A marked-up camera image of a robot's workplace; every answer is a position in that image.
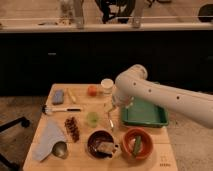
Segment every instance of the green fruit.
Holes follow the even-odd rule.
[[[86,121],[90,127],[95,128],[98,124],[99,116],[96,112],[90,112],[86,116]]]
[[[138,135],[135,137],[135,143],[134,143],[132,155],[136,157],[140,149],[141,149],[141,136]]]

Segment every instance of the green plastic container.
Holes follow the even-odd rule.
[[[159,128],[169,124],[164,108],[139,98],[134,98],[131,107],[121,109],[121,120],[125,125],[131,126]]]

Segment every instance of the tomato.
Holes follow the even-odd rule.
[[[87,89],[87,94],[90,96],[96,96],[98,93],[98,88],[95,85],[90,85]]]

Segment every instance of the wooden table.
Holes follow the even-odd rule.
[[[77,98],[77,104],[83,107],[81,112],[55,112],[51,116],[42,115],[33,142],[30,146],[25,164],[24,171],[107,171],[107,170],[134,170],[134,171],[176,171],[176,161],[173,155],[171,144],[169,141],[166,127],[162,128],[144,128],[149,133],[154,142],[154,150],[152,154],[139,164],[132,164],[127,162],[123,157],[121,150],[118,150],[113,158],[96,159],[91,157],[86,150],[86,143],[88,137],[96,130],[106,130],[111,133],[114,140],[120,143],[122,136],[127,127],[120,122],[119,109],[112,112],[112,120],[115,124],[113,132],[110,130],[109,122],[106,114],[104,114],[105,105],[111,101],[110,95],[98,95],[96,97],[90,97],[87,95],[88,84],[54,84],[49,93],[46,104],[51,105],[51,98],[53,92],[57,89],[63,89],[65,92],[64,103],[61,106],[70,106],[72,102],[68,96],[67,88],[71,88]],[[97,112],[101,118],[96,128],[89,127],[86,121],[86,115],[88,112]],[[80,130],[80,140],[76,143],[72,141],[70,135],[67,134],[64,126],[65,120],[74,116],[78,122],[78,128]],[[60,159],[50,154],[44,161],[37,162],[32,159],[32,151],[39,143],[40,136],[48,119],[53,119],[67,138],[67,145],[69,155],[66,159]]]

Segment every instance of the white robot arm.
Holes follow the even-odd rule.
[[[131,103],[132,97],[139,97],[213,128],[212,95],[156,84],[146,78],[146,69],[137,64],[119,74],[112,95],[113,105],[126,106]]]

